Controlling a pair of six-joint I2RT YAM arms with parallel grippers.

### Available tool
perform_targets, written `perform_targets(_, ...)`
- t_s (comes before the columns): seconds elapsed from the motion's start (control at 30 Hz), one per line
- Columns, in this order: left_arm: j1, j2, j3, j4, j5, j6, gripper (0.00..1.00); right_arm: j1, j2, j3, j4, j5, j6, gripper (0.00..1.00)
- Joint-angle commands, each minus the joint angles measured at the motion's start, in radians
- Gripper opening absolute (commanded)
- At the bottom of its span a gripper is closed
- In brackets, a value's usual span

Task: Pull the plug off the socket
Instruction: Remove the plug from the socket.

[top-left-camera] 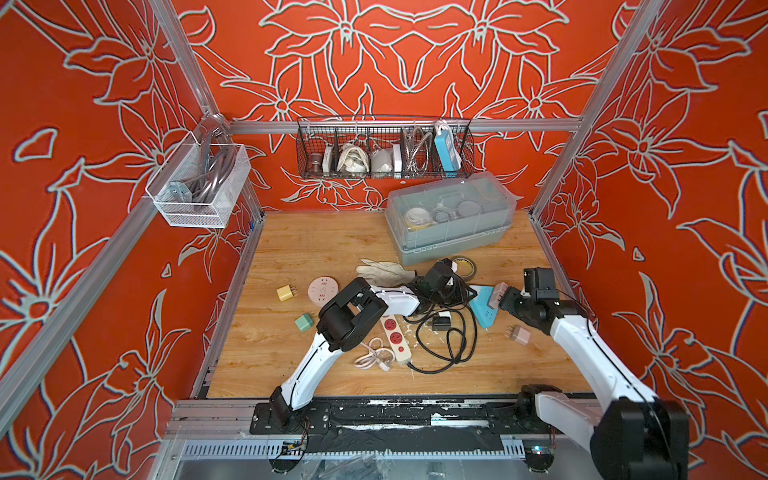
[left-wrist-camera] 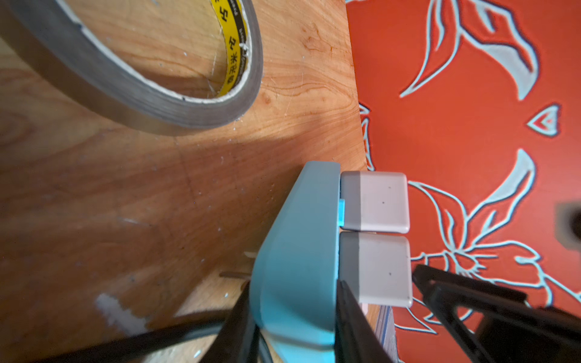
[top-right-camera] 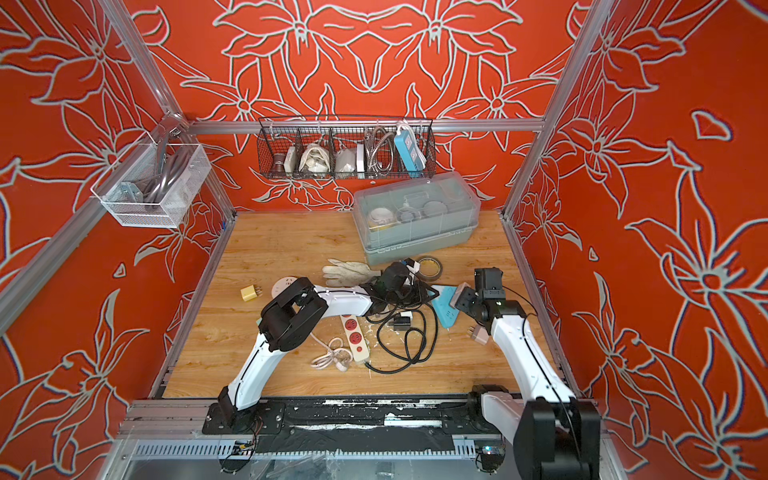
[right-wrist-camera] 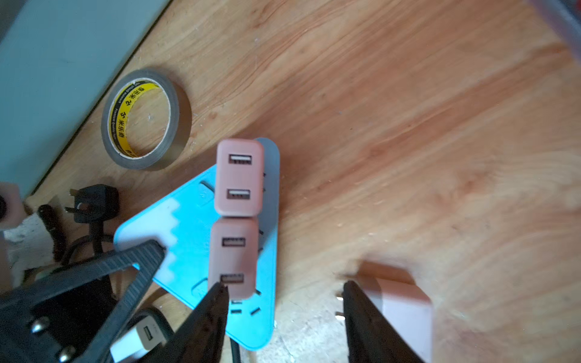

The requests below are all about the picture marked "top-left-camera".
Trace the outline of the black charger plug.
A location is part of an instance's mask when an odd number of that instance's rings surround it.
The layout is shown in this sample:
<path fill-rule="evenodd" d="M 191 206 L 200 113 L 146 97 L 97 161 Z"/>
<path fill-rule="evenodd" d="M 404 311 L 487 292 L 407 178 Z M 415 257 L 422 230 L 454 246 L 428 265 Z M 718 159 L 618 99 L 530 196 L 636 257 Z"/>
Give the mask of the black charger plug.
<path fill-rule="evenodd" d="M 448 314 L 447 316 L 443 315 L 437 315 L 434 316 L 430 321 L 430 328 L 433 331 L 448 331 L 452 328 L 452 319 L 451 315 Z"/>

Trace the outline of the white power strip red sockets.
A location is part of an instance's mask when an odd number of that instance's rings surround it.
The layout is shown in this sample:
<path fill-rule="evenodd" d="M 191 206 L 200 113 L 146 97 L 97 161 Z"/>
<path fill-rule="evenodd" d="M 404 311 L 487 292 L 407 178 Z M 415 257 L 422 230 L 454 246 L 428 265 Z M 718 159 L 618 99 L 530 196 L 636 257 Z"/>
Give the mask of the white power strip red sockets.
<path fill-rule="evenodd" d="M 386 334 L 387 342 L 393 351 L 395 360 L 401 365 L 406 365 L 412 359 L 412 352 L 397 318 L 395 316 L 385 316 L 380 319 L 380 323 Z"/>

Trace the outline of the round pink socket hub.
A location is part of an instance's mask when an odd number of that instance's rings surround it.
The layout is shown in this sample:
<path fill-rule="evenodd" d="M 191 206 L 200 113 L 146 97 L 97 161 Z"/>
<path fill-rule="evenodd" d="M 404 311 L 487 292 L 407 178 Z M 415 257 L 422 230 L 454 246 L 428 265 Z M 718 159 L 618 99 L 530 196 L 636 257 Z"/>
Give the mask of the round pink socket hub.
<path fill-rule="evenodd" d="M 308 286 L 307 295 L 317 307 L 323 307 L 339 292 L 337 281 L 330 276 L 315 278 Z"/>

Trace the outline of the small green plug adapter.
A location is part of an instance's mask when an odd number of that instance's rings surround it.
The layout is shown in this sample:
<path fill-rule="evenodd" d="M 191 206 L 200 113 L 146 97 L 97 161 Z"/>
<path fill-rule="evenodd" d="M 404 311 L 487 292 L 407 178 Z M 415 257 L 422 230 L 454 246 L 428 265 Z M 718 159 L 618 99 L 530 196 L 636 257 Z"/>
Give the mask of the small green plug adapter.
<path fill-rule="evenodd" d="M 303 313 L 294 321 L 294 324 L 300 332 L 306 332 L 314 326 L 314 320 L 309 313 Z"/>

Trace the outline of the yellow plug adapter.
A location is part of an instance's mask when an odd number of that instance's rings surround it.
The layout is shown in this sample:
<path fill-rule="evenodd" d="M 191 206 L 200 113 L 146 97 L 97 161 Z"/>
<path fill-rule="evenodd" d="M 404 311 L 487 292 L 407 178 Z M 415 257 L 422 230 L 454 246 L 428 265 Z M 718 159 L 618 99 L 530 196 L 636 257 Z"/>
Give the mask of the yellow plug adapter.
<path fill-rule="evenodd" d="M 281 302 L 285 302 L 296 296 L 296 289 L 293 286 L 286 284 L 277 288 L 276 294 Z"/>

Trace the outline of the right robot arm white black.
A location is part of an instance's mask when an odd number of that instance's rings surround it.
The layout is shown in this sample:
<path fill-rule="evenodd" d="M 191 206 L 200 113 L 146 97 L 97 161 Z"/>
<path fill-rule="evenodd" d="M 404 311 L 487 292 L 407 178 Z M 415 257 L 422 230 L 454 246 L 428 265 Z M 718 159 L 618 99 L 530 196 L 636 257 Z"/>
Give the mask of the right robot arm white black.
<path fill-rule="evenodd" d="M 587 309 L 556 287 L 549 268 L 528 268 L 524 286 L 496 287 L 505 311 L 550 336 L 576 365 L 599 406 L 589 409 L 554 390 L 533 395 L 536 417 L 586 450 L 604 479 L 685 479 L 689 420 L 661 399 L 599 336 Z"/>

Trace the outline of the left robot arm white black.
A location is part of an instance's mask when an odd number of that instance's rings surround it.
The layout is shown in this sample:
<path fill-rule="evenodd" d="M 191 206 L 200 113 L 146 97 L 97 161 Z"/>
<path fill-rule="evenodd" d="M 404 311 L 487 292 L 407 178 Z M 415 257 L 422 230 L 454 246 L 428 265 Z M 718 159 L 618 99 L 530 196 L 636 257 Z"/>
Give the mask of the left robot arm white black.
<path fill-rule="evenodd" d="M 359 277 L 320 310 L 312 343 L 294 372 L 269 397 L 281 425 L 306 407 L 341 354 L 356 348 L 385 316 L 410 316 L 447 300 L 459 282 L 418 278 L 401 287 L 380 287 Z"/>

